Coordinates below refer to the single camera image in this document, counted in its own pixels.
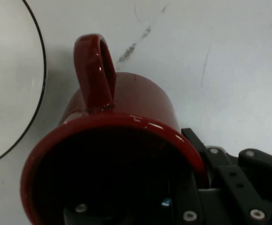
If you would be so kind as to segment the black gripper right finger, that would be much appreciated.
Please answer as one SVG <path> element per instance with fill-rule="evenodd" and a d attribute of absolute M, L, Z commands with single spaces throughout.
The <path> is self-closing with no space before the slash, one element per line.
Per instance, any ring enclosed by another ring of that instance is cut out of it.
<path fill-rule="evenodd" d="M 237 157 L 205 146 L 190 128 L 182 135 L 207 165 L 209 187 L 197 187 L 201 225 L 272 225 L 272 155 L 244 149 Z"/>

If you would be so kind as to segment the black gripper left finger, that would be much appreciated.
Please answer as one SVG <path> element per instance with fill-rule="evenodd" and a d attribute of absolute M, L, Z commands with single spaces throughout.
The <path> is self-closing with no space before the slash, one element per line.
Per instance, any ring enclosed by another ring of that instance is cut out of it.
<path fill-rule="evenodd" d="M 192 175 L 117 177 L 97 183 L 63 210 L 66 225 L 200 225 L 204 222 Z"/>

